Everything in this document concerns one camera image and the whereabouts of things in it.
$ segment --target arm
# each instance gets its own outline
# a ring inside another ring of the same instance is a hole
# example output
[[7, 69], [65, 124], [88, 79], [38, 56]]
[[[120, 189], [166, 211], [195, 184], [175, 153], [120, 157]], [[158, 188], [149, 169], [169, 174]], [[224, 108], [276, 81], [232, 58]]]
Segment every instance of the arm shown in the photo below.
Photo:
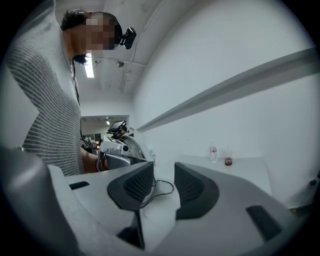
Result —
[[[97, 156], [95, 154], [91, 154], [87, 151], [85, 151], [83, 148], [81, 148], [81, 157], [82, 157], [82, 164], [85, 174], [92, 174], [96, 173], [96, 159]], [[102, 164], [100, 164], [100, 169], [104, 171], [108, 171], [108, 165], [107, 165], [107, 159], [104, 159], [102, 161]]]

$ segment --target red liquid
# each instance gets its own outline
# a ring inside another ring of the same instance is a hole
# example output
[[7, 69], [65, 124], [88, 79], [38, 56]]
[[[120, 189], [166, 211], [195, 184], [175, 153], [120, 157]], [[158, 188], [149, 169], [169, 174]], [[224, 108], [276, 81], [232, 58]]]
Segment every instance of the red liquid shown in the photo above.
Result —
[[225, 157], [224, 158], [224, 164], [226, 166], [232, 166], [232, 158], [231, 157]]

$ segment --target gray striped sweater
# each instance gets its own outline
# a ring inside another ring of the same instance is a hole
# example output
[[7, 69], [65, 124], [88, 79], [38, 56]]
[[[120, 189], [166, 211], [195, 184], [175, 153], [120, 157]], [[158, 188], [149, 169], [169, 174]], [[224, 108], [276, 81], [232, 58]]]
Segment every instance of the gray striped sweater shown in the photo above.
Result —
[[54, 0], [43, 1], [24, 21], [7, 51], [6, 64], [39, 111], [24, 149], [60, 167], [66, 176], [82, 174], [81, 114]]

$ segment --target ceiling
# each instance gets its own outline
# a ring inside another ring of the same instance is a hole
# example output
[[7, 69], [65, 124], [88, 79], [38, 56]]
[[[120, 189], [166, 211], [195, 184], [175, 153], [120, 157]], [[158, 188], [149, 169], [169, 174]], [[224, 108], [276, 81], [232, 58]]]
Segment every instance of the ceiling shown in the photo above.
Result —
[[122, 116], [122, 115], [105, 116], [105, 115], [100, 115], [100, 116], [82, 116], [81, 117], [81, 122], [82, 123], [105, 123], [106, 121], [109, 121], [110, 124], [112, 125], [114, 122], [122, 121], [122, 120], [128, 121], [128, 116]]
[[[101, 90], [132, 94], [162, 39], [196, 2], [199, 0], [56, 0], [59, 23], [68, 10], [103, 11], [117, 17], [123, 32], [133, 27], [137, 33], [130, 50], [118, 46], [92, 53], [94, 78], [87, 78], [85, 68], [76, 64], [79, 93]], [[117, 67], [117, 60], [124, 66]]]

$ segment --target dark hair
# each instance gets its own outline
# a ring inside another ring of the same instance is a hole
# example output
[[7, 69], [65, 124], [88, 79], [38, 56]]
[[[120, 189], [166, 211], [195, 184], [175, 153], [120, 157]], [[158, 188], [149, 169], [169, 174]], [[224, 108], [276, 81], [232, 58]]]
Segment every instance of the dark hair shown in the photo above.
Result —
[[[107, 12], [96, 11], [94, 14], [102, 13], [104, 19], [113, 19], [114, 20], [114, 44], [108, 46], [108, 49], [104, 50], [113, 50], [121, 42], [122, 38], [122, 28], [117, 20], [117, 18]], [[87, 19], [87, 12], [82, 9], [75, 9], [72, 11], [66, 11], [61, 22], [61, 30], [68, 30], [73, 27], [84, 24]], [[72, 58], [73, 61], [78, 62], [82, 65], [86, 63], [86, 55], [76, 55]]]

